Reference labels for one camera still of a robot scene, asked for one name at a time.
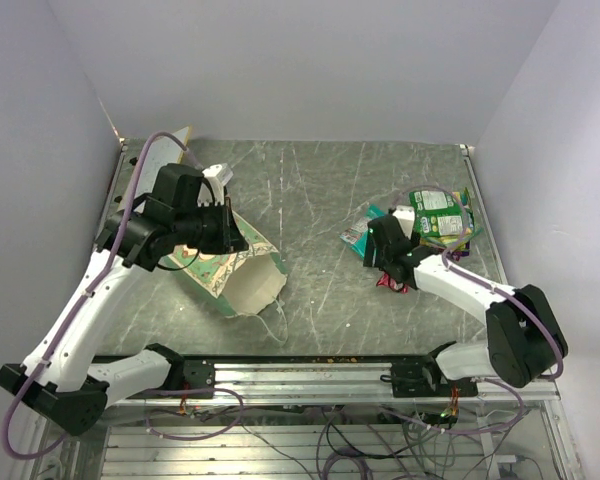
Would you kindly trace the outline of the small red candy packet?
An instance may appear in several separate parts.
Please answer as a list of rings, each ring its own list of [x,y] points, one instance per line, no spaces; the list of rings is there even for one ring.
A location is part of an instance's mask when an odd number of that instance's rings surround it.
[[[409,290],[409,286],[393,279],[389,274],[384,273],[376,282],[377,287],[386,287],[395,293],[405,294]]]

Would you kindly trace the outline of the teal candy packet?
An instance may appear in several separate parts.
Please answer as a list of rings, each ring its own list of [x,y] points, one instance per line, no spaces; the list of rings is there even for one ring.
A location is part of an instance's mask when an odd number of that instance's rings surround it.
[[[382,209],[376,205],[370,205],[364,216],[342,232],[339,238],[360,258],[363,258],[366,250],[368,223],[383,215]]]

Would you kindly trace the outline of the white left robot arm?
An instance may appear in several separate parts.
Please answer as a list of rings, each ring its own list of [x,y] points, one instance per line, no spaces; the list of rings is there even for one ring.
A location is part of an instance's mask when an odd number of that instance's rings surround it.
[[[128,397],[148,390],[176,395],[185,382],[185,360],[165,346],[151,344],[108,365],[93,359],[132,287],[177,247],[204,255],[247,250],[227,193],[232,176],[226,164],[161,167],[150,192],[105,222],[61,316],[24,361],[1,367],[0,387],[71,436],[91,429],[108,407]]]

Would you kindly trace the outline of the yellow green candy packet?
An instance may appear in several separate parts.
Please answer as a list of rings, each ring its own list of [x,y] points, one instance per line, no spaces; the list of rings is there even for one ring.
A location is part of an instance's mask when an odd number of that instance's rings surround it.
[[[414,230],[422,237],[441,238],[459,237],[465,231],[473,229],[473,215],[466,212],[466,222],[460,212],[432,212],[422,211],[416,215]]]

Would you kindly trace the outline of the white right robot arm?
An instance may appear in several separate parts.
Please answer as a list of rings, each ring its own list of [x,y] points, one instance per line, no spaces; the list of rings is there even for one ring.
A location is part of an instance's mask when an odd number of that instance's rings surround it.
[[[456,380],[498,378],[523,388],[562,375],[568,344],[545,293],[480,277],[422,245],[406,217],[394,211],[368,222],[363,265],[377,268],[391,287],[440,297],[480,321],[482,342],[452,342],[431,354],[420,373],[422,387],[439,396]]]

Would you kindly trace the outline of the green illustrated paper bag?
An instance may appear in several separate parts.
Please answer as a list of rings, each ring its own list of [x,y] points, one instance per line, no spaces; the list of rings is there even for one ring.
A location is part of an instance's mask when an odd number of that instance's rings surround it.
[[[224,317],[259,318],[263,309],[279,303],[288,273],[278,248],[241,215],[234,219],[248,243],[245,251],[210,255],[180,245],[165,258],[165,267]]]

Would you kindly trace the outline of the green spring tea candy packet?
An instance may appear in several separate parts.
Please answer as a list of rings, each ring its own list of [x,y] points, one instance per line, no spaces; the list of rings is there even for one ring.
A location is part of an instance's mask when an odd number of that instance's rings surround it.
[[[476,230],[469,230],[467,233],[461,235],[427,237],[426,243],[440,250],[445,250],[450,246],[457,244],[457,246],[453,249],[453,252],[469,252],[471,240],[481,233],[482,228],[479,227]]]

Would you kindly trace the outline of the green Fox's candy packet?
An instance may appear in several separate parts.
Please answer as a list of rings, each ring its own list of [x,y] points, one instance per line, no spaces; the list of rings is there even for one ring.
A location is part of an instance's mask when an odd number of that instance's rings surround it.
[[[409,193],[410,205],[419,213],[426,215],[460,215],[462,208],[469,212],[471,200],[469,191],[445,193],[439,190],[418,189]]]

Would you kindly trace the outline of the purple Fox's candy packet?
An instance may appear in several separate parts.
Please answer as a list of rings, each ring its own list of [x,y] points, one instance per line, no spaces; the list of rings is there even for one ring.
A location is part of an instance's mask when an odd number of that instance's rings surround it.
[[[420,244],[428,247],[432,247],[440,252],[446,250],[449,246],[454,245],[458,242],[456,236],[443,236],[443,237],[421,237]],[[470,239],[465,239],[461,244],[451,250],[451,257],[453,260],[460,260],[463,257],[470,255],[471,243]]]

